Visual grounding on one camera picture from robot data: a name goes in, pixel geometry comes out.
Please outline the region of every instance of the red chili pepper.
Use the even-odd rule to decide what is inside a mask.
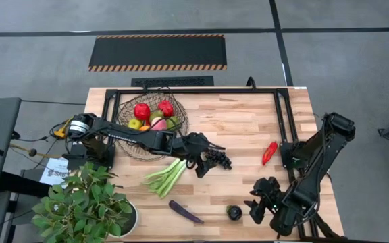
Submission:
[[[272,142],[262,156],[262,165],[265,165],[278,148],[277,142]]]

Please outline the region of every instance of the orange fruit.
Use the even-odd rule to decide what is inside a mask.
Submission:
[[[141,126],[140,128],[139,128],[139,130],[140,131],[145,131],[146,129],[148,129],[149,128],[149,126]]]

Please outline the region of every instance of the wire basket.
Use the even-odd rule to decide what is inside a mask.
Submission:
[[[151,110],[151,113],[157,111],[158,105],[161,101],[167,100],[174,107],[174,116],[176,116],[179,120],[179,123],[176,124],[176,129],[179,128],[182,135],[188,134],[188,118],[187,112],[185,108],[175,100],[173,94],[169,92],[148,92],[146,94],[142,94],[137,96],[134,99],[131,99],[125,103],[120,105],[118,110],[118,120],[117,123],[121,125],[127,126],[128,122],[134,118],[134,107],[139,103],[146,103]],[[150,152],[140,148],[139,145],[132,144],[130,142],[124,142],[118,140],[118,145],[120,148],[126,152],[126,154],[130,157],[141,161],[154,161],[157,159],[161,159],[163,155],[153,155]]]

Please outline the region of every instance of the yellow connector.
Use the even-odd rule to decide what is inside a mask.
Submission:
[[[55,135],[56,137],[58,138],[61,138],[61,139],[64,139],[66,138],[67,134],[66,134],[66,128],[68,126],[68,124],[70,124],[70,122],[72,121],[73,117],[68,119],[65,124],[62,126],[62,128],[58,129],[57,131],[55,131],[53,133],[53,135]]]

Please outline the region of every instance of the butcher block tabletop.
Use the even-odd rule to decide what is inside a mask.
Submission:
[[[97,116],[102,114],[107,89],[89,90],[86,113],[94,113]],[[298,137],[300,140],[307,140],[317,131],[309,93],[305,88],[288,90]],[[120,103],[137,95],[123,94]],[[194,169],[187,169],[168,196],[160,199],[156,194],[148,192],[147,186],[142,182],[146,175],[165,169],[174,158],[167,157],[152,162],[137,161],[125,155],[116,143],[111,172],[118,177],[112,179],[111,183],[124,187],[116,190],[126,194],[127,199],[138,208],[140,220],[138,227],[129,236],[123,239],[109,237],[108,241],[276,240],[277,233],[269,227],[271,213],[266,210],[262,224],[257,225],[249,215],[249,208],[243,203],[244,200],[253,199],[259,202],[259,198],[249,194],[259,178],[274,176],[282,190],[289,186],[288,174],[282,167],[279,153],[275,153],[266,166],[261,165],[261,157],[266,147],[273,141],[281,142],[273,95],[230,93],[174,94],[174,96],[187,112],[189,131],[202,132],[209,141],[226,147],[225,152],[232,162],[232,170],[224,170],[223,167],[217,166],[200,179]],[[292,138],[283,100],[281,104],[288,138]],[[112,107],[113,101],[109,106],[108,119]],[[168,207],[170,200],[185,207],[205,224],[195,224],[172,211]],[[239,221],[228,219],[226,214],[228,205],[241,207],[243,216]],[[319,214],[333,231],[343,235],[332,185],[327,177],[321,183]],[[308,223],[305,228],[306,234],[310,235]],[[281,236],[280,239],[298,240],[298,230],[294,228],[290,236]]]

